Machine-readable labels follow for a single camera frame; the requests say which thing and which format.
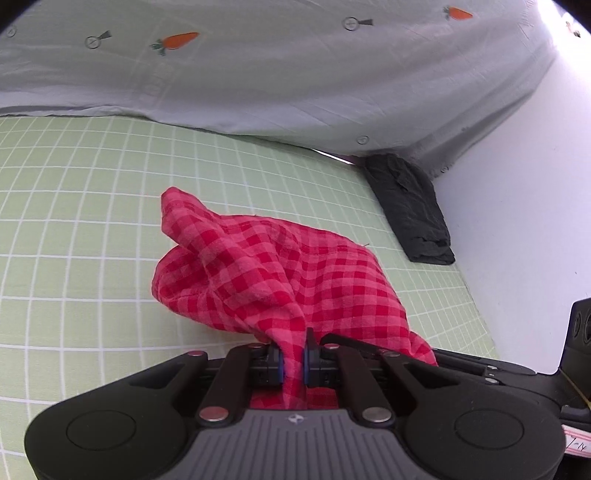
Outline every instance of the gray gripper base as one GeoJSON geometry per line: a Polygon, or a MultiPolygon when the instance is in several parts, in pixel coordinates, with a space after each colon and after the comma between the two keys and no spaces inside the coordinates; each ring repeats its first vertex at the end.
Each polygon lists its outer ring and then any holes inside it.
{"type": "Polygon", "coordinates": [[[345,410],[247,410],[201,432],[159,480],[433,480],[395,435],[354,423],[345,410]]]}

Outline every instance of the circular pad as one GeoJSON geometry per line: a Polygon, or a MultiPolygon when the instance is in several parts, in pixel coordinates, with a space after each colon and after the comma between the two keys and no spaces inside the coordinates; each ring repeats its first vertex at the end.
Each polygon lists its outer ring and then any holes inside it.
{"type": "Polygon", "coordinates": [[[135,434],[135,420],[115,410],[82,414],[67,428],[70,441],[84,450],[109,450],[129,441],[135,434]]]}
{"type": "Polygon", "coordinates": [[[453,480],[551,480],[564,455],[558,418],[495,390],[466,382],[426,391],[404,426],[417,463],[453,480]]]}
{"type": "Polygon", "coordinates": [[[456,435],[476,448],[509,448],[523,437],[523,425],[513,415],[498,410],[474,410],[456,420],[456,435]]]}

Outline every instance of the green grid mat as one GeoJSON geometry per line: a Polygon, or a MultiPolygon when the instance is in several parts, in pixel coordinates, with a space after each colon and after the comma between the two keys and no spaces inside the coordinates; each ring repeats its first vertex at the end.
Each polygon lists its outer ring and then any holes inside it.
{"type": "Polygon", "coordinates": [[[48,405],[189,349],[248,336],[150,295],[159,195],[283,218],[369,244],[431,345],[496,356],[455,266],[410,263],[353,167],[320,154],[129,118],[0,119],[0,479],[33,479],[22,437],[48,405]]]}

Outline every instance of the white wall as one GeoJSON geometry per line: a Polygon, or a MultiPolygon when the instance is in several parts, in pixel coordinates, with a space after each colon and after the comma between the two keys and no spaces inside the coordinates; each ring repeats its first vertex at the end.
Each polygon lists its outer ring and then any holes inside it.
{"type": "Polygon", "coordinates": [[[548,373],[591,296],[591,43],[563,40],[534,96],[435,181],[501,358],[548,373]]]}

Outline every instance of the white tape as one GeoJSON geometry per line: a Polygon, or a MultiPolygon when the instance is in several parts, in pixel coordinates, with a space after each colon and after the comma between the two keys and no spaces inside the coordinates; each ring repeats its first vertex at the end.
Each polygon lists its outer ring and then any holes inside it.
{"type": "Polygon", "coordinates": [[[591,458],[591,433],[562,425],[566,437],[565,453],[577,457],[591,458]]]}

